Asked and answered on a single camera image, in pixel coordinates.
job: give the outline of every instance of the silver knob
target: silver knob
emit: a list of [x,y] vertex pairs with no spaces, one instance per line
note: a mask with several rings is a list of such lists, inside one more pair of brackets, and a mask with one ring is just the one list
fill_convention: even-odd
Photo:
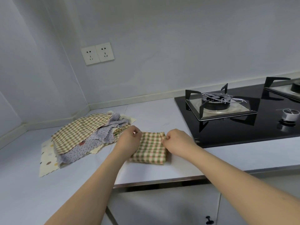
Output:
[[282,119],[285,121],[297,121],[300,116],[298,110],[284,109],[282,114]]

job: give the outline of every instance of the gas stove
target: gas stove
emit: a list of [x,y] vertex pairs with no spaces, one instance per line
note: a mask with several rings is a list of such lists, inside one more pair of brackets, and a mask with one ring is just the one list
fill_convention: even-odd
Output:
[[300,79],[267,77],[261,85],[186,90],[175,101],[195,142],[209,148],[300,136],[298,86]]

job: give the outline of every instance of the electrical outlet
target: electrical outlet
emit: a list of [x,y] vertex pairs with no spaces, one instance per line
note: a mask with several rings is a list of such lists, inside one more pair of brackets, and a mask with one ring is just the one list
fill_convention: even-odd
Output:
[[100,62],[95,46],[81,48],[81,53],[86,65]]
[[110,42],[96,45],[96,50],[101,62],[115,59]]

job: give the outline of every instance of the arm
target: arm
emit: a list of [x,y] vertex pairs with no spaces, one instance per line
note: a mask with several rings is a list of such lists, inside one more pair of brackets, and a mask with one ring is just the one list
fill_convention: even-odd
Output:
[[127,128],[101,166],[45,225],[100,224],[117,174],[139,147],[141,136],[135,126]]
[[201,170],[249,225],[300,224],[299,199],[208,153],[185,132],[171,130],[163,144]]

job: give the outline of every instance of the black cabinet knob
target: black cabinet knob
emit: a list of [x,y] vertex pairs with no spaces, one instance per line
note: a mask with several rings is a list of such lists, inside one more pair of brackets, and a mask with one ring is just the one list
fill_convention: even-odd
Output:
[[210,220],[210,216],[206,216],[206,219],[208,219],[208,221],[206,222],[206,224],[214,224],[215,222]]

